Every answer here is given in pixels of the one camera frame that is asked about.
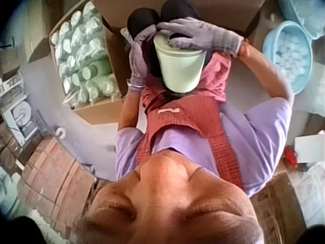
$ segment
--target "concrete floor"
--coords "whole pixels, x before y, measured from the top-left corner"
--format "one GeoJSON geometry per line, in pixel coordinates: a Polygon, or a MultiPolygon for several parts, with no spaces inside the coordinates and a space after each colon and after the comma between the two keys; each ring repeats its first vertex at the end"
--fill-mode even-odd
{"type": "MultiPolygon", "coordinates": [[[[22,66],[21,73],[33,112],[39,110],[51,130],[66,130],[61,143],[80,163],[93,165],[97,177],[114,180],[117,124],[91,126],[62,105],[62,82],[51,56],[22,66]]],[[[233,60],[226,94],[228,102],[243,112],[268,98],[253,74],[237,59],[233,60]]],[[[292,116],[288,144],[303,133],[309,113],[294,111],[292,116]]],[[[138,127],[145,131],[143,113],[138,127]]]]}

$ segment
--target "red apron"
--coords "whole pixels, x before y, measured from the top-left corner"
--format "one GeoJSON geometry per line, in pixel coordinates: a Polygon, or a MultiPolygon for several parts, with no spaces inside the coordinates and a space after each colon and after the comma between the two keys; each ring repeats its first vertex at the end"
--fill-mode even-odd
{"type": "MultiPolygon", "coordinates": [[[[205,77],[207,70],[211,74],[211,67],[215,66],[220,58],[224,57],[214,54],[214,58],[203,70],[202,77],[205,77]]],[[[219,70],[219,75],[224,77],[224,80],[218,79],[214,82],[215,87],[222,87],[219,93],[223,94],[223,98],[225,85],[220,83],[225,83],[230,62],[226,68],[224,71],[227,75],[220,74],[219,70]]],[[[170,125],[187,126],[198,131],[203,138],[208,139],[219,176],[243,189],[237,157],[223,131],[215,95],[205,96],[194,92],[193,95],[168,102],[162,96],[160,89],[149,88],[144,91],[142,98],[147,114],[147,132],[137,150],[137,165],[146,161],[146,158],[150,156],[155,136],[160,130],[170,125]]]]}

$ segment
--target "red object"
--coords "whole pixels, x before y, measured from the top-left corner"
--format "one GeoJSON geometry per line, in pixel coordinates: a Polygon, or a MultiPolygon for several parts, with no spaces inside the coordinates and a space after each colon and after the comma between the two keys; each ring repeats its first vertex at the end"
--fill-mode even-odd
{"type": "Polygon", "coordinates": [[[286,162],[294,168],[298,167],[297,153],[292,149],[291,146],[286,146],[283,152],[284,159],[286,162]]]}
{"type": "MultiPolygon", "coordinates": [[[[203,90],[213,91],[210,96],[206,93],[202,94],[201,89],[196,89],[191,93],[191,96],[169,102],[165,96],[155,93],[154,88],[144,90],[142,99],[148,123],[145,137],[140,142],[137,150],[137,164],[146,161],[151,152],[151,145],[159,131],[164,130],[168,125],[187,126],[208,139],[220,177],[243,189],[244,184],[237,157],[223,131],[218,109],[218,100],[224,100],[225,79],[228,76],[230,63],[226,67],[221,62],[218,62],[218,60],[224,60],[224,57],[219,54],[214,54],[214,58],[214,62],[219,67],[221,66],[219,79],[216,79],[214,83],[206,82],[207,80],[200,81],[201,85],[206,84],[205,87],[202,87],[203,90]],[[173,111],[179,109],[179,111],[159,112],[161,109],[173,109],[173,111]]],[[[209,65],[203,70],[203,77],[209,75],[209,73],[206,73],[207,70],[212,68],[209,65]]]]}

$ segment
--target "gray glove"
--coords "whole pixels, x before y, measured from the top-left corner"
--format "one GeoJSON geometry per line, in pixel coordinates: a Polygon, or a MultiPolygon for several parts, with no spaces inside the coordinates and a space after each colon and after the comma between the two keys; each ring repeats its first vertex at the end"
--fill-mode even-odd
{"type": "Polygon", "coordinates": [[[188,37],[170,40],[172,47],[190,49],[214,49],[237,56],[244,38],[235,32],[217,27],[191,17],[175,19],[169,23],[162,22],[157,28],[180,33],[188,37]]]}
{"type": "Polygon", "coordinates": [[[146,87],[146,79],[150,70],[150,60],[148,59],[149,41],[156,32],[156,26],[153,24],[141,31],[134,39],[134,44],[129,54],[132,75],[128,86],[132,90],[140,92],[146,87]]]}

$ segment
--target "person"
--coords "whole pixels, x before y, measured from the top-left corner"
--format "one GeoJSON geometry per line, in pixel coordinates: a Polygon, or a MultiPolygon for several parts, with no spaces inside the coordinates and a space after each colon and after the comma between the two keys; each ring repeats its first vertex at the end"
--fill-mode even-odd
{"type": "Polygon", "coordinates": [[[159,15],[135,10],[132,76],[118,123],[117,181],[97,192],[77,224],[84,243],[263,243],[249,197],[271,179],[281,157],[294,96],[266,57],[238,34],[206,23],[185,0],[159,15]],[[198,87],[176,95],[161,83],[152,38],[207,50],[198,87]],[[231,59],[239,58],[270,99],[243,114],[225,102],[231,59]],[[136,128],[139,105],[146,133],[136,128]]]}

